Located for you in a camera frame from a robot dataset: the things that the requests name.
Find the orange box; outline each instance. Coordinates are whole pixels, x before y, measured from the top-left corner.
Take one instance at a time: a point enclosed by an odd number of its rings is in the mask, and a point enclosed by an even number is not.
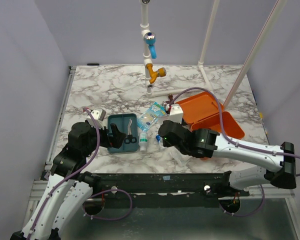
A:
[[[177,104],[183,110],[184,121],[191,125],[191,130],[211,129],[221,133],[221,125],[218,111],[218,104],[214,97],[207,92],[188,97],[178,101]],[[245,132],[241,129],[232,115],[222,109],[222,120],[225,133],[235,139],[242,139]]]

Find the gray wall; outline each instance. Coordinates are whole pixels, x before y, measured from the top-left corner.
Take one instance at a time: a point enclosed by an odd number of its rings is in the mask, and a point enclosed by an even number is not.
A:
[[[287,2],[248,77],[270,143],[292,142],[300,155],[300,1]],[[296,202],[300,213],[300,177]]]
[[[139,0],[35,0],[69,65],[142,64]],[[243,64],[275,0],[222,0],[205,64]],[[196,65],[212,0],[151,0],[155,64]]]
[[[21,229],[69,74],[33,0],[0,0],[0,240]]]

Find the blue faucet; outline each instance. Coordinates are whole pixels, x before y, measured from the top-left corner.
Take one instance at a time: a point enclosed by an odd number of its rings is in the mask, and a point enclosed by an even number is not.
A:
[[[144,35],[143,40],[145,41],[146,44],[148,44],[151,58],[156,59],[157,58],[156,49],[155,49],[156,35],[153,32],[148,32]]]

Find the orange faucet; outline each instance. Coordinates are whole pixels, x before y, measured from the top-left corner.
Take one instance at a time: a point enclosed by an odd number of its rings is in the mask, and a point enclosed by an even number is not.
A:
[[[153,65],[151,63],[148,63],[145,67],[146,69],[148,69],[149,75],[151,77],[151,79],[149,80],[150,84],[153,84],[157,80],[157,77],[164,77],[167,75],[166,69],[164,67],[159,68],[157,71],[154,71],[152,69]]]

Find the faucet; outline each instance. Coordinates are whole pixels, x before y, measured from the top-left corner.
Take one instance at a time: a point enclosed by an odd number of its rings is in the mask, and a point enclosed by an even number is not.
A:
[[[153,32],[148,32],[144,35],[143,40],[145,41],[146,44],[148,44],[151,58],[156,59],[157,58],[157,53],[155,49],[156,35]]]
[[[167,75],[166,69],[164,67],[159,68],[157,71],[154,71],[152,69],[152,63],[148,63],[145,67],[146,69],[148,69],[149,75],[151,77],[151,79],[149,80],[150,84],[153,84],[157,80],[157,77],[165,77]]]

